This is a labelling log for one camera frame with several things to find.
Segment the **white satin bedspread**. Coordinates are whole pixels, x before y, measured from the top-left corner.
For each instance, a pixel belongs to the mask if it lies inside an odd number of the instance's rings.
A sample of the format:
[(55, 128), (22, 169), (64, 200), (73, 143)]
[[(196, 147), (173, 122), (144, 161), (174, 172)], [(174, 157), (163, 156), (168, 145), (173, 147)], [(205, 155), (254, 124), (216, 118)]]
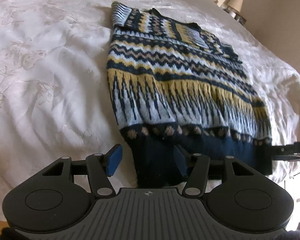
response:
[(0, 3), (0, 220), (15, 186), (63, 155), (123, 144), (106, 58), (113, 1), (195, 22), (232, 45), (268, 106), (273, 143), (300, 141), (300, 74), (211, 0), (6, 0)]

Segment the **patterned knit sweater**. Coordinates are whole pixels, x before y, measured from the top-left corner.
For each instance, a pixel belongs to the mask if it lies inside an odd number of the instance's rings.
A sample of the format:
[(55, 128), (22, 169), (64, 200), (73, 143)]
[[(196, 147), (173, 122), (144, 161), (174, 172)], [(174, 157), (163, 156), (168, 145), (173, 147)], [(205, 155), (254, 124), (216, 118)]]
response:
[(107, 79), (116, 122), (140, 188), (187, 180), (175, 146), (212, 160), (227, 155), (262, 174), (271, 144), (267, 107), (232, 46), (196, 23), (114, 2)]

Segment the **bedside lamp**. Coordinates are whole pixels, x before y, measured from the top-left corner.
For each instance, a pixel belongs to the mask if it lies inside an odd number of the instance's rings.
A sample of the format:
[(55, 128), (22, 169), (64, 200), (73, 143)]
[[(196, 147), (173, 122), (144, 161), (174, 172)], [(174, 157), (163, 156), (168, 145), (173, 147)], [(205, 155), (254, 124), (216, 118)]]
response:
[(225, 10), (227, 12), (241, 12), (244, 0), (227, 0)]

